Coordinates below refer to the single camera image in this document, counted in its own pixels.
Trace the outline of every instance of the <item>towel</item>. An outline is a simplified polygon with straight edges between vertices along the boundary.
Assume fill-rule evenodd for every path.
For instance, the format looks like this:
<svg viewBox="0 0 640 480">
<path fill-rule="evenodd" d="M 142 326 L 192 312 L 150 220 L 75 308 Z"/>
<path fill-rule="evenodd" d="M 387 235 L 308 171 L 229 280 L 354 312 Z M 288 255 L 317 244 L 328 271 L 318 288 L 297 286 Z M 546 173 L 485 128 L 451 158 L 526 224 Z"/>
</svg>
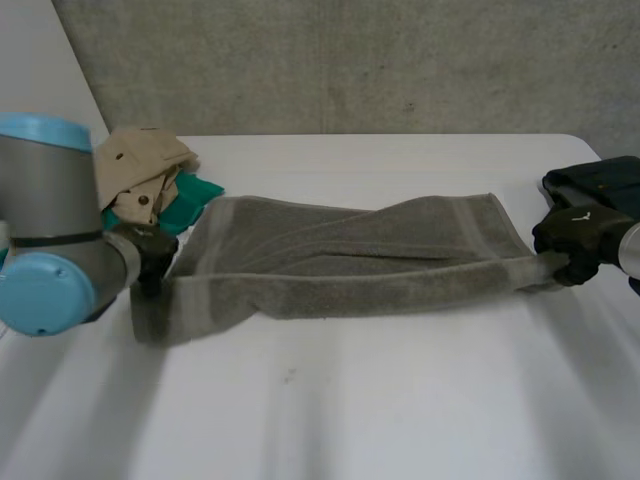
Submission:
<svg viewBox="0 0 640 480">
<path fill-rule="evenodd" d="M 160 297 L 131 289 L 139 342 L 224 332 L 257 311 L 277 319 L 423 312 L 554 284 L 566 263 L 534 256 L 494 195 L 423 197 L 379 211 L 218 198 Z"/>
</svg>

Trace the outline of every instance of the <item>teal fabric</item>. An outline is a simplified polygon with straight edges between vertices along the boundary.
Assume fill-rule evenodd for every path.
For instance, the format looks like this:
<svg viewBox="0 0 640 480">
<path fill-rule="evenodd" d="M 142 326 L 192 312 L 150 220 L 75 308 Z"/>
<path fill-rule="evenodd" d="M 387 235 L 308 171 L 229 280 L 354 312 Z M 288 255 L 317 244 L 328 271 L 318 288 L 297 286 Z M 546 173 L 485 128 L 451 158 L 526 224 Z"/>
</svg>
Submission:
<svg viewBox="0 0 640 480">
<path fill-rule="evenodd" d="M 207 204 L 224 193 L 224 188 L 215 183 L 206 182 L 193 174 L 180 172 L 176 177 L 178 196 L 158 217 L 158 225 L 171 235 L 184 232 L 195 224 Z M 102 224 L 105 230 L 120 223 L 120 219 L 110 208 L 102 212 Z"/>
</svg>

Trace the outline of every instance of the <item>metal cylinder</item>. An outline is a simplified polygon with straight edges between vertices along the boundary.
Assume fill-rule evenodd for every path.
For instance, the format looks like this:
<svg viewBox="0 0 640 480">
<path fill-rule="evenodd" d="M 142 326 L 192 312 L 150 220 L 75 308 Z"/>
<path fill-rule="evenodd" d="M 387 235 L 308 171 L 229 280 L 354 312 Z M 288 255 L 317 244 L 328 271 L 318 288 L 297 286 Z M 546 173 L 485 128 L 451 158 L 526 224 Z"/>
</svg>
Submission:
<svg viewBox="0 0 640 480">
<path fill-rule="evenodd" d="M 2 213 L 18 244 L 99 236 L 102 223 L 91 153 L 0 135 L 0 169 Z"/>
</svg>

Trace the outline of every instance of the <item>white table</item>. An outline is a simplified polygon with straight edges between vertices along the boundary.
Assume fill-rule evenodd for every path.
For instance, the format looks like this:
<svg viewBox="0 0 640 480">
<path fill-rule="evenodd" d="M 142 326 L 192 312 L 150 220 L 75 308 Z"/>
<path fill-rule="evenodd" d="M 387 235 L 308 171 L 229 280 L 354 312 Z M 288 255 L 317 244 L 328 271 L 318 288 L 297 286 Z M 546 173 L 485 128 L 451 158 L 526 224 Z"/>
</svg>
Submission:
<svg viewBox="0 0 640 480">
<path fill-rule="evenodd" d="M 521 236 L 563 135 L 188 137 L 229 195 L 375 209 L 494 192 Z M 640 468 L 640 298 L 583 287 L 437 313 L 276 321 L 169 351 L 96 324 L 0 342 L 0 478 L 630 479 Z"/>
</svg>

